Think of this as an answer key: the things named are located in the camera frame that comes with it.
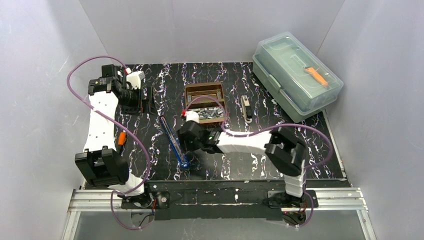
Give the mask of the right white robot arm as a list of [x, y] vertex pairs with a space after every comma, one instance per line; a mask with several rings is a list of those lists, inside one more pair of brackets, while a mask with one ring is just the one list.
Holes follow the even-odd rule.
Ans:
[[263, 202], [270, 208], [307, 206], [305, 193], [304, 141], [283, 127], [258, 134], [252, 132], [224, 132], [209, 130], [189, 120], [177, 130], [180, 147], [184, 152], [202, 150], [208, 154], [246, 153], [266, 156], [283, 174], [285, 190]]

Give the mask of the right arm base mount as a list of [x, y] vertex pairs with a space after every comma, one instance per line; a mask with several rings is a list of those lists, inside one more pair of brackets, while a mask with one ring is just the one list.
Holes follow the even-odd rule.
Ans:
[[300, 197], [289, 195], [285, 191], [270, 190], [262, 204], [270, 209], [281, 210], [285, 226], [297, 231], [311, 220], [315, 209], [319, 207], [314, 190], [304, 190]]

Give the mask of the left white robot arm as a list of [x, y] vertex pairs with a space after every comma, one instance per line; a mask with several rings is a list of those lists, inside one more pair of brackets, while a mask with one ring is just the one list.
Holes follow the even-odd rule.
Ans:
[[116, 110], [124, 114], [152, 113], [153, 88], [142, 90], [143, 71], [130, 72], [117, 65], [101, 67], [102, 75], [88, 82], [90, 111], [88, 136], [75, 164], [89, 186], [106, 187], [135, 197], [145, 192], [140, 177], [131, 173], [128, 160], [115, 143]]

